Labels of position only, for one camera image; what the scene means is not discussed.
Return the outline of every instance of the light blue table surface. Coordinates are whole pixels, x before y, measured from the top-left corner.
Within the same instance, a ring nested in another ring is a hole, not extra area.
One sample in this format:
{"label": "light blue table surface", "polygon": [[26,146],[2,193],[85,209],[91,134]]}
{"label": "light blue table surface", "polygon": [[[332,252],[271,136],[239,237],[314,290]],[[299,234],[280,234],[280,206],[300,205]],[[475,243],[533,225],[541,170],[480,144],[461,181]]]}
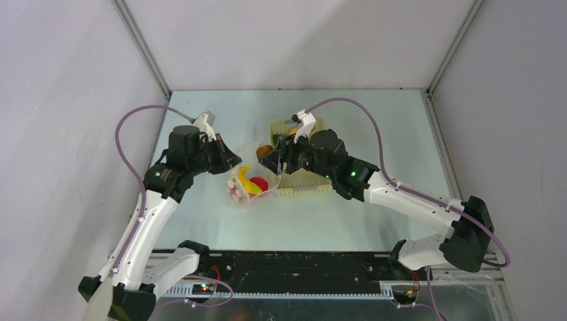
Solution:
{"label": "light blue table surface", "polygon": [[[353,98],[378,122],[386,169],[402,182],[449,195],[431,127],[418,90],[244,90],[173,92],[169,106],[189,116],[216,115],[215,132],[235,150],[252,140],[269,142],[268,124],[289,118],[332,97]],[[317,109],[347,151],[379,166],[372,124],[355,105],[334,102]],[[174,126],[186,124],[168,113],[154,161],[167,148]],[[272,195],[248,210],[232,206],[228,174],[202,174],[166,223],[156,248],[175,248],[190,239],[211,249],[280,251],[390,251],[400,239],[435,233],[428,225],[379,205],[326,195]]]}

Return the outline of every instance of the yellow toy banana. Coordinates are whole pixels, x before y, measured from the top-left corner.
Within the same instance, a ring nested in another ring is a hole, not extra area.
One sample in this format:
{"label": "yellow toy banana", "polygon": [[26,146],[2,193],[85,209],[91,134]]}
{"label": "yellow toy banana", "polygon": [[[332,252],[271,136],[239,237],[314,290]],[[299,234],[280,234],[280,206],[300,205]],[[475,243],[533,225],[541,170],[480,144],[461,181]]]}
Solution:
{"label": "yellow toy banana", "polygon": [[244,173],[246,173],[246,171],[248,171],[251,167],[251,165],[240,167],[240,169],[238,170],[238,180],[248,193],[258,195],[262,193],[262,189],[258,187],[258,185],[252,183],[249,179],[247,179],[246,176],[244,176]]}

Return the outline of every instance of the toy fruit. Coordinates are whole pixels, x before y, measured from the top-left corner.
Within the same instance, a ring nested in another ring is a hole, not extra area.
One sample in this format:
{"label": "toy fruit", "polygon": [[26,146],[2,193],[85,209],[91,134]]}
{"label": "toy fruit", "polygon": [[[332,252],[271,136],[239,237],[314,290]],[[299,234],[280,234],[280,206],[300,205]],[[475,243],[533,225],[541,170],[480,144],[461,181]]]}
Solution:
{"label": "toy fruit", "polygon": [[258,187],[261,188],[263,192],[267,191],[268,189],[267,182],[265,179],[261,178],[260,176],[252,177],[250,181],[258,185]]}
{"label": "toy fruit", "polygon": [[246,176],[244,176],[244,173],[246,173],[246,171],[248,171],[251,167],[252,167],[251,165],[242,166],[238,170],[238,180],[240,181],[242,186],[244,186],[244,189],[248,193],[252,195],[258,195],[262,193],[262,189],[259,188],[258,185],[252,183],[249,179],[247,179]]}

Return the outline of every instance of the gray wall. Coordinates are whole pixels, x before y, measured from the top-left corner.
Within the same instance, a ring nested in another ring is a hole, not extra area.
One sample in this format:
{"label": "gray wall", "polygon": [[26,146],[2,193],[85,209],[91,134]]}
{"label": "gray wall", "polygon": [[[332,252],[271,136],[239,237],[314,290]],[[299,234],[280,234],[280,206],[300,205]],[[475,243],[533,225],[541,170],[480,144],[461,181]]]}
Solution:
{"label": "gray wall", "polygon": [[463,192],[512,255],[520,320],[567,312],[566,98],[565,0],[488,1],[434,93]]}
{"label": "gray wall", "polygon": [[[77,292],[118,242],[137,184],[114,146],[164,98],[108,0],[0,4],[0,319],[80,320]],[[149,161],[159,112],[123,146]]]}

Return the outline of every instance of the wall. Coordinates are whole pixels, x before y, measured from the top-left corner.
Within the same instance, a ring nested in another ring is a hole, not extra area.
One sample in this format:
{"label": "wall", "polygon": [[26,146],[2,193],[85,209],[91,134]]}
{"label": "wall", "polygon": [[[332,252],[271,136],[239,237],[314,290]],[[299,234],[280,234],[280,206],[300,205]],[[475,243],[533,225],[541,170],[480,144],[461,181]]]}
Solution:
{"label": "wall", "polygon": [[466,195],[509,249],[520,320],[563,320],[567,2],[488,1],[434,94]]}
{"label": "wall", "polygon": [[[110,1],[2,1],[0,29],[0,319],[80,320],[137,194],[114,127],[164,98]],[[139,171],[159,120],[124,128]]]}
{"label": "wall", "polygon": [[127,2],[172,90],[424,88],[473,3]]}

